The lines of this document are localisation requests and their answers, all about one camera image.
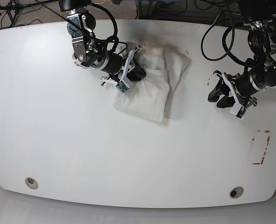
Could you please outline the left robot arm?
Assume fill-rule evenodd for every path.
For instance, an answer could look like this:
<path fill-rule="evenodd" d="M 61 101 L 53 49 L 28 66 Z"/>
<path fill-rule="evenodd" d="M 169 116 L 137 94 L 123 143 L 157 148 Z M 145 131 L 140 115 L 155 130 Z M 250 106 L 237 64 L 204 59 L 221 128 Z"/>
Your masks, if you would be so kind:
<path fill-rule="evenodd" d="M 241 104 L 245 111 L 250 106 L 256 106 L 254 94 L 276 87 L 276 35 L 272 26 L 276 14 L 276 0 L 238 0 L 237 6 L 243 18 L 242 22 L 232 23 L 222 36 L 222 46 L 225 55 L 235 63 L 244 67 L 242 74 L 216 74 L 219 81 L 209 93 L 208 101 L 217 104 L 218 108 L 233 107 Z M 228 33 L 234 33 L 236 27 L 250 26 L 248 45 L 253 52 L 253 58 L 239 60 L 231 53 L 232 46 L 227 46 Z"/>

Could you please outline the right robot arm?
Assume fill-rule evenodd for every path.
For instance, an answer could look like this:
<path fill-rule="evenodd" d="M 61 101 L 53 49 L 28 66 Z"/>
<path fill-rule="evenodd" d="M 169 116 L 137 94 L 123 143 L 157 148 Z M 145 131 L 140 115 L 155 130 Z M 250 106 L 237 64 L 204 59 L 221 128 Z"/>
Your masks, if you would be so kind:
<path fill-rule="evenodd" d="M 96 38 L 96 20 L 86 9 L 87 6 L 98 8 L 109 16 L 113 23 L 111 36 L 106 39 Z M 124 43 L 124 49 L 115 52 L 120 44 L 117 22 L 106 8 L 91 0 L 61 0 L 59 8 L 61 12 L 68 13 L 67 30 L 72 37 L 73 58 L 77 66 L 95 68 L 106 73 L 101 78 L 101 83 L 113 84 L 121 93 L 127 91 L 134 82 L 146 77 L 144 68 L 134 58 L 141 49 L 140 46 L 129 48 Z"/>

